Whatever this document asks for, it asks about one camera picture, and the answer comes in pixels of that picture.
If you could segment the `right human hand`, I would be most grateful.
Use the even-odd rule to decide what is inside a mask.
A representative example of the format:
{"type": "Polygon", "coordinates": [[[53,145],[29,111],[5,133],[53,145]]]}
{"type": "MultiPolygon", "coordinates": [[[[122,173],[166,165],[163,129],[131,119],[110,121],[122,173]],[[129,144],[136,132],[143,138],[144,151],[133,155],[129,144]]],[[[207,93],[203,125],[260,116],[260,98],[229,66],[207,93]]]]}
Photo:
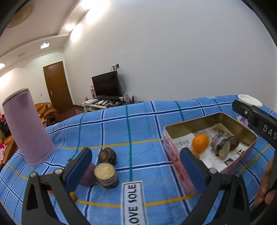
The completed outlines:
{"type": "Polygon", "coordinates": [[[276,190],[268,192],[269,177],[272,171],[272,166],[273,166],[273,158],[268,162],[267,167],[265,169],[264,176],[261,179],[259,191],[254,199],[255,207],[257,207],[263,201],[265,201],[265,203],[269,205],[276,195],[276,190]]]}

